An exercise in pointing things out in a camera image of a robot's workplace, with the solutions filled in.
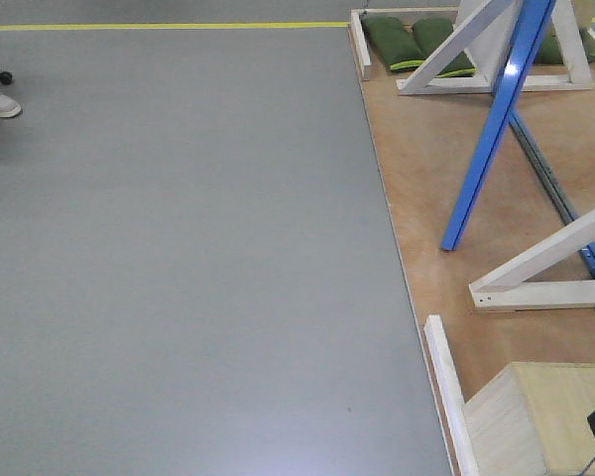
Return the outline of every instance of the white wooden frame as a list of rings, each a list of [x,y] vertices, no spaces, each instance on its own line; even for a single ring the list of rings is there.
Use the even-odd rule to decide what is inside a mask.
[[[595,280],[526,283],[595,241],[595,208],[469,285],[477,309],[595,308]]]
[[[443,16],[455,22],[454,33],[408,79],[397,81],[400,94],[443,94],[491,92],[501,59],[506,55],[510,35],[522,0],[461,0],[458,9],[401,8],[351,10],[350,32],[362,80],[369,80],[372,62],[361,15],[388,14],[410,25],[419,18]],[[530,75],[524,91],[590,89],[593,80],[583,51],[570,0],[557,0],[552,18],[568,74]],[[595,49],[595,32],[588,31]],[[435,78],[461,51],[476,65],[473,77]]]

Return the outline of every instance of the shoe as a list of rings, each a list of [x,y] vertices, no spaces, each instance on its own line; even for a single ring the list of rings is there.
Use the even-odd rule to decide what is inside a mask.
[[[22,112],[22,106],[9,96],[0,92],[0,117],[15,117]]]

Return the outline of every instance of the wooden platform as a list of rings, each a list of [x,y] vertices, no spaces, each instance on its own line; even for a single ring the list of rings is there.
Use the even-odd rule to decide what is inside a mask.
[[[441,251],[491,98],[401,97],[394,79],[375,64],[362,83],[366,108],[416,318],[423,325],[429,314],[441,315],[465,400],[512,361],[595,362],[592,309],[474,310],[470,282],[562,223],[510,132],[460,248]],[[519,110],[578,211],[595,206],[595,90],[525,93]],[[573,256],[538,278],[589,276]]]

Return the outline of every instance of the wooden block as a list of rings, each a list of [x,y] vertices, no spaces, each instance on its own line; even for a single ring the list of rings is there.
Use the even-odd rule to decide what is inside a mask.
[[[465,404],[480,475],[578,474],[595,455],[594,410],[595,364],[508,365]]]

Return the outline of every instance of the crutch tip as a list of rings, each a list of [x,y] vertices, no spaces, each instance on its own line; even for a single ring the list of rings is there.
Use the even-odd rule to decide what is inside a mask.
[[[0,83],[11,84],[13,82],[13,74],[9,71],[0,71]]]

